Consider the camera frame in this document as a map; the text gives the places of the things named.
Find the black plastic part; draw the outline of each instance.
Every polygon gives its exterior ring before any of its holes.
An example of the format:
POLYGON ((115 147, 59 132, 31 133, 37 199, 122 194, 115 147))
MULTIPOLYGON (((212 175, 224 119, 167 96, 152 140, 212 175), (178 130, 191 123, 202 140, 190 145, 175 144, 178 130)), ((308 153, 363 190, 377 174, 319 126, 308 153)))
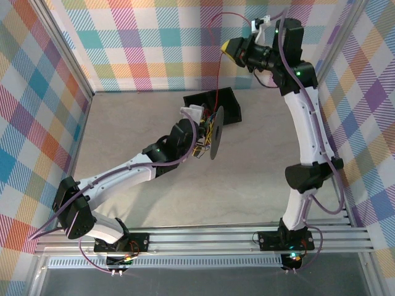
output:
POLYGON ((130 253, 132 255, 131 246, 133 245, 133 251, 137 253, 137 251, 148 252, 149 247, 149 233, 145 232, 136 232, 136 233, 128 233, 125 234, 118 242, 115 244, 107 244, 103 240, 95 239, 96 243, 94 245, 93 251, 95 253, 99 252, 111 252, 111 253, 130 253), (138 249, 136 244, 130 244, 131 242, 136 242, 138 245, 138 249))
MULTIPOLYGON (((276 22, 276 30, 280 27, 280 20, 276 22)), ((304 28, 300 20, 295 18, 286 18, 283 27, 283 50, 285 59, 290 67, 297 66, 302 56, 302 41, 304 28)), ((273 38, 273 51, 279 52, 278 34, 273 38)))
MULTIPOLYGON (((195 123, 196 131, 199 131, 198 124, 195 123)), ((191 147, 193 140, 193 130, 191 123, 187 118, 181 119, 176 123, 168 136, 161 137, 156 143, 143 149, 142 153, 146 154, 152 162, 172 162, 181 158, 191 147)), ((156 178, 174 170, 179 165, 158 166, 156 168, 156 178)))
POLYGON ((306 251, 314 250, 314 241, 307 227, 288 230, 280 219, 277 231, 259 231, 258 242, 261 251, 306 251))
POLYGON ((133 265, 133 260, 128 262, 124 262, 124 257, 108 257, 106 258, 106 265, 109 271, 115 269, 116 271, 126 271, 128 270, 129 266, 133 265))
MULTIPOLYGON (((332 164, 336 170, 341 170, 344 166, 343 159, 333 158, 332 164)), ((332 170, 327 163, 314 163, 313 165, 301 165, 300 163, 288 166, 285 169, 285 178, 288 185, 299 193, 303 193, 312 188, 321 188, 323 182, 332 176, 332 170)))
MULTIPOLYGON (((78 184, 73 177, 69 176, 63 179, 52 204, 55 213, 79 191, 78 184)), ((92 216, 88 200, 88 196, 81 195, 59 215, 58 220, 68 239, 78 239, 93 228, 96 219, 92 216)))
POLYGON ((287 254, 281 254, 281 262, 284 266, 286 266, 281 267, 283 270, 299 269, 302 267, 303 259, 296 261, 287 254))
MULTIPOLYGON (((215 107, 215 96, 217 91, 201 92, 200 94, 193 94, 192 96, 185 96, 185 107, 189 105, 205 105, 206 109, 213 113, 215 107)), ((221 88, 218 91, 218 106, 223 107, 224 118, 223 125, 230 125, 231 123, 241 122, 241 109, 232 88, 221 88)))
MULTIPOLYGON (((297 77, 303 87, 317 88, 318 81, 312 64, 301 60, 302 41, 304 28, 299 20, 286 18, 284 22, 284 42, 283 49, 285 59, 294 73, 299 73, 297 77)), ((279 87, 281 95, 288 93, 299 93, 300 87, 292 76, 286 71, 280 57, 278 48, 278 34, 275 34, 272 48, 261 46, 255 43, 255 37, 235 38, 228 42, 226 53, 232 57, 240 67, 247 67, 250 72, 255 68, 258 71, 268 70, 273 73, 273 80, 279 87)))

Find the black bracket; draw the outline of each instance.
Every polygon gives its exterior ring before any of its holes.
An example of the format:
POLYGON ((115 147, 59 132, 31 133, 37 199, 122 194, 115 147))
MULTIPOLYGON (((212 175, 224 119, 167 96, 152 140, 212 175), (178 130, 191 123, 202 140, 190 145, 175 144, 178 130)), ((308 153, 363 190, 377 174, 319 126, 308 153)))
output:
POLYGON ((93 251, 95 253, 143 253, 148 252, 149 233, 136 232, 125 234, 115 244, 107 244, 101 239, 95 239, 93 251))
POLYGON ((314 240, 307 227, 289 230, 280 219, 277 231, 259 231, 258 244, 261 251, 310 251, 314 250, 314 240))
POLYGON ((283 242, 278 231, 258 232, 258 243, 261 251, 311 251, 314 241, 310 231, 306 231, 303 239, 283 242))

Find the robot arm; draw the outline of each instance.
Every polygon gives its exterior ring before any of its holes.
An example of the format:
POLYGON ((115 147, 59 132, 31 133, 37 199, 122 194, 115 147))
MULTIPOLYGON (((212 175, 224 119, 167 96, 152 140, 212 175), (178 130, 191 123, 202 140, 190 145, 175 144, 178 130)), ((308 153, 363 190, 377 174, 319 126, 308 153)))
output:
POLYGON ((186 158, 187 151, 205 134, 204 127, 199 127, 203 108, 191 105, 181 108, 181 112, 187 114, 187 118, 174 125, 168 136, 161 137, 127 162, 79 182, 74 181, 71 176, 62 180, 52 205, 55 212, 76 194, 79 195, 58 216, 69 239, 91 236, 96 240, 95 247, 116 252, 130 251, 131 242, 141 238, 141 245, 144 244, 148 235, 131 237, 120 219, 108 218, 94 210, 124 187, 157 178, 174 170, 186 158))
POLYGON ((252 22, 252 34, 248 38, 234 38, 222 46, 222 51, 238 66, 247 67, 252 73, 268 70, 279 87, 293 117, 301 162, 285 170, 286 180, 291 187, 288 207, 280 220, 277 232, 260 232, 261 250, 312 250, 314 244, 305 221, 310 208, 310 195, 317 193, 324 180, 332 175, 327 161, 332 162, 336 170, 343 168, 343 160, 335 159, 323 128, 318 106, 318 83, 312 64, 301 60, 304 29, 299 20, 286 18, 282 49, 284 58, 291 71, 299 78, 308 98, 301 87, 287 71, 279 49, 279 26, 277 21, 272 47, 264 46, 263 30, 270 25, 270 16, 255 19, 252 22), (317 116, 318 129, 314 116, 317 116), (319 136, 322 135, 323 146, 319 136))

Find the robotic arm segment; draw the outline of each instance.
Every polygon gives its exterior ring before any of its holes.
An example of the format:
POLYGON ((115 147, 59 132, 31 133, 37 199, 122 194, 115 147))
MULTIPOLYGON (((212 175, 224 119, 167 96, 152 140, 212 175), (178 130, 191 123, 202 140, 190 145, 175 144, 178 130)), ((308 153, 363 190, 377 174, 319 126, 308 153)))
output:
MULTIPOLYGON (((266 24, 261 22, 260 26, 263 29, 266 24)), ((264 46, 262 38, 258 39, 260 35, 255 34, 257 28, 252 28, 252 34, 248 38, 234 38, 222 46, 222 51, 236 65, 247 67, 251 73, 255 69, 260 72, 263 70, 272 72, 273 80, 279 87, 281 95, 285 97, 285 102, 291 111, 299 140, 301 163, 289 166, 285 171, 287 182, 291 187, 287 210, 280 220, 277 232, 259 233, 263 242, 260 243, 261 250, 284 250, 287 247, 291 249, 300 246, 301 242, 305 242, 306 239, 312 242, 311 232, 307 230, 303 221, 310 208, 308 197, 315 194, 323 181, 332 175, 330 166, 326 162, 328 159, 337 170, 343 168, 343 160, 334 158, 335 155, 323 128, 314 67, 301 60, 304 28, 299 20, 286 18, 283 25, 282 50, 291 71, 312 98, 314 106, 312 110, 309 108, 308 98, 304 97, 301 87, 287 71, 285 62, 281 59, 279 27, 280 21, 277 21, 272 47, 264 46), (319 127, 315 126, 314 114, 317 114, 319 127), (324 147, 320 145, 319 131, 323 136, 324 147)), ((314 245, 307 243, 306 246, 302 246, 303 248, 311 250, 314 245)))
MULTIPOLYGON (((144 154, 138 154, 133 157, 130 161, 127 161, 115 168, 112 168, 109 171, 116 170, 118 168, 127 167, 128 165, 136 164, 136 163, 149 163, 152 162, 151 159, 144 154)), ((97 176, 93 176, 86 179, 80 180, 80 188, 83 188, 89 184, 92 184, 93 181, 102 175, 108 173, 109 171, 105 171, 97 176)), ((152 166, 142 166, 140 168, 132 168, 131 170, 121 171, 120 173, 116 173, 105 180, 101 181, 97 186, 88 189, 84 195, 89 197, 88 203, 91 210, 95 210, 100 204, 105 202, 107 199, 114 196, 117 191, 122 191, 125 188, 130 188, 139 183, 149 181, 154 179, 156 176, 156 168, 152 166)))

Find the red cable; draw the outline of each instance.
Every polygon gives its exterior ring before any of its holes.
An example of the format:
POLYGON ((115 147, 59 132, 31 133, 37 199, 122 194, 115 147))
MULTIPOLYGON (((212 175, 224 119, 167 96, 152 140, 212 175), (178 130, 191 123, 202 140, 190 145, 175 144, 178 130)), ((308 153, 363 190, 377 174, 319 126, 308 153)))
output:
POLYGON ((212 45, 214 45, 215 40, 214 40, 214 35, 212 34, 212 31, 211 31, 211 25, 212 25, 213 21, 214 21, 217 17, 219 17, 220 15, 222 15, 222 14, 233 14, 233 15, 237 15, 238 17, 243 18, 243 20, 245 20, 245 21, 251 26, 249 20, 246 19, 245 17, 243 17, 241 14, 237 14, 236 12, 220 12, 219 14, 216 14, 215 16, 212 17, 212 19, 211 19, 211 21, 210 21, 210 23, 209 23, 209 26, 208 26, 209 33, 210 33, 210 35, 211 35, 211 43, 212 43, 212 45))
MULTIPOLYGON (((233 14, 233 15, 237 15, 238 17, 243 18, 243 20, 245 20, 245 21, 251 26, 249 20, 246 19, 245 17, 243 17, 241 14, 237 14, 236 12, 220 12, 219 14, 216 14, 215 16, 212 17, 212 19, 211 19, 211 21, 210 21, 210 23, 209 23, 209 26, 208 26, 209 33, 210 33, 210 35, 211 35, 211 42, 212 42, 212 45, 215 45, 215 44, 214 44, 214 43, 215 43, 215 40, 214 40, 214 35, 212 34, 212 31, 211 31, 211 25, 212 25, 213 21, 214 21, 217 17, 219 17, 220 15, 222 15, 222 14, 233 14)), ((219 63, 218 63, 218 72, 217 72, 217 92, 216 92, 216 94, 215 94, 215 107, 214 107, 214 112, 216 111, 217 106, 218 106, 219 79, 220 79, 220 68, 221 68, 221 58, 222 58, 222 55, 223 55, 223 52, 221 52, 220 61, 219 61, 219 63)))

